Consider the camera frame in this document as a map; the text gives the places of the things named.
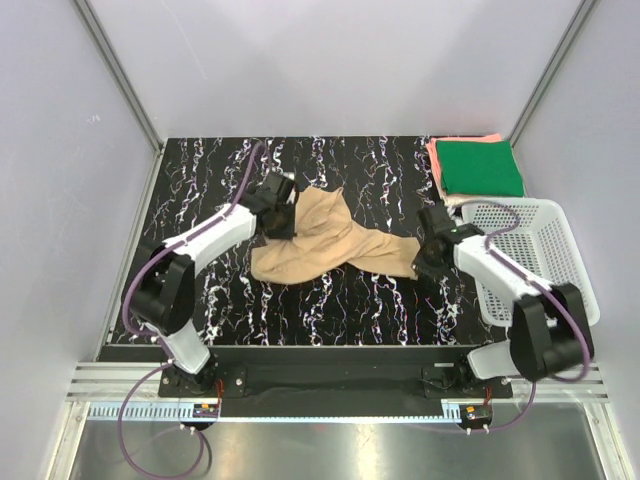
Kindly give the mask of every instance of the black marble surface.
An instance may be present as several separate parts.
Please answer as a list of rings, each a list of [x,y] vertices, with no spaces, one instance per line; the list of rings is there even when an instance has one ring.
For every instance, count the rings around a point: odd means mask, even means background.
[[[420,235],[416,213],[439,201],[427,137],[268,138],[274,165],[308,185],[344,196],[355,220],[400,236]],[[230,201],[258,139],[169,140],[143,235],[162,239],[197,225]],[[266,156],[253,175],[266,173]],[[209,345],[476,344],[504,338],[485,325],[471,277],[454,272],[416,282],[350,265],[293,286],[251,277],[250,254],[262,239],[229,250],[196,280],[194,323]],[[111,343],[143,343],[121,319]]]

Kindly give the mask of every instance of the white panel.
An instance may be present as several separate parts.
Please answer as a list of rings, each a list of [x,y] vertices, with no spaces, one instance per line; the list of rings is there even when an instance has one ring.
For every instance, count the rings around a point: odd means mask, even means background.
[[[92,0],[161,136],[506,135],[578,0]]]
[[[2,478],[42,478],[152,152],[69,0],[0,3]]]
[[[529,194],[562,205],[580,247],[603,317],[596,360],[638,472],[639,22],[640,2],[600,2],[516,148]]]

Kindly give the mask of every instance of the orange towel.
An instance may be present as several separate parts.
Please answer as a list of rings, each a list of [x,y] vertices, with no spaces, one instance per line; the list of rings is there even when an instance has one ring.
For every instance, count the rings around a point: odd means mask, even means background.
[[[433,172],[433,178],[436,181],[436,188],[440,197],[447,206],[460,205],[461,203],[478,198],[477,195],[463,195],[461,193],[455,193],[447,195],[442,189],[442,167],[440,166],[440,160],[438,160],[438,152],[436,150],[436,142],[441,140],[453,141],[453,142],[480,142],[480,143],[494,143],[502,141],[502,136],[499,133],[493,135],[487,135],[486,137],[444,137],[444,138],[432,138],[427,142],[427,151],[429,152],[429,160],[431,160],[431,171]]]

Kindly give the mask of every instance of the folded towel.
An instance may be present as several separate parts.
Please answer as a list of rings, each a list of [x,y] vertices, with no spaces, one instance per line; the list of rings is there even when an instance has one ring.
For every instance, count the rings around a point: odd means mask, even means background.
[[[507,141],[443,142],[436,145],[447,193],[523,197],[522,177]]]
[[[431,161],[431,172],[435,180],[436,188],[440,194],[440,198],[447,206],[461,205],[468,200],[478,198],[478,195],[464,195],[461,193],[447,194],[442,189],[442,169],[440,167],[440,160],[438,159],[438,151],[436,150],[436,142],[450,141],[450,142],[480,142],[480,143],[493,143],[502,140],[502,136],[499,133],[493,135],[487,135],[485,137],[443,137],[432,138],[427,142],[427,151],[429,152],[429,160]]]

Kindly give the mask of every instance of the metal floor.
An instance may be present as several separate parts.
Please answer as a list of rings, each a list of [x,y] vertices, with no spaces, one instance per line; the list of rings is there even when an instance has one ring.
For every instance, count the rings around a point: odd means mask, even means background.
[[[517,412],[496,405],[495,424]],[[197,455],[197,441],[173,432],[149,442],[167,423],[128,422],[134,459],[158,475],[176,475]],[[213,452],[190,478],[200,479],[604,479],[584,411],[575,405],[534,405],[512,430],[490,435],[443,434],[449,426],[220,423],[205,431]],[[122,459],[115,422],[89,421],[73,480],[133,480]]]

